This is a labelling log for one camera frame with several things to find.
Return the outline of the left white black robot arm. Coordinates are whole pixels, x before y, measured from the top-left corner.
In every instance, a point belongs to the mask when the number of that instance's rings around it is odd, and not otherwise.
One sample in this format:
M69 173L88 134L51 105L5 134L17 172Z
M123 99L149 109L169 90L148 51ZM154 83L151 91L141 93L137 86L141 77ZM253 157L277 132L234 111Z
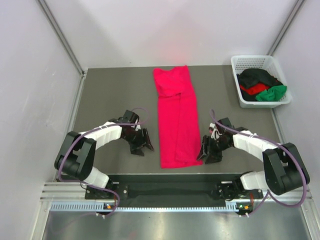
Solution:
M153 151L148 130L141 127L135 110L126 110L123 116L84 132L66 134L54 162L59 181L78 181L87 190L102 198L117 197L110 177L94 167L96 150L106 144L123 139L132 155L144 156L143 148Z

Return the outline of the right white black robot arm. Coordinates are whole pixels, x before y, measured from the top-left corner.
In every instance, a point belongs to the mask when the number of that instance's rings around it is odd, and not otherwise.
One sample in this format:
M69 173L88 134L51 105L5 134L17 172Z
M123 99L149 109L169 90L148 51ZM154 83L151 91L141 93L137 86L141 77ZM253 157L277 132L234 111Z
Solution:
M309 173L293 143L280 144L244 127L235 128L227 117L214 120L209 129L211 134L203 136L197 160L204 160L205 164L218 163L223 151L236 148L263 163L262 171L243 173L233 181L233 192L237 197L245 198L252 190L280 196L310 183Z

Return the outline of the pink t shirt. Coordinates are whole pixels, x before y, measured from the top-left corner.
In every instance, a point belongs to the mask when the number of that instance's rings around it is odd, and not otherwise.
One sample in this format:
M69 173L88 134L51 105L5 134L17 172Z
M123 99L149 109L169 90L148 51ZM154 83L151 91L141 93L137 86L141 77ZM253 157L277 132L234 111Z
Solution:
M158 136L160 166L175 169L200 166L202 146L197 97L189 68L176 66L170 70L153 70L158 94Z

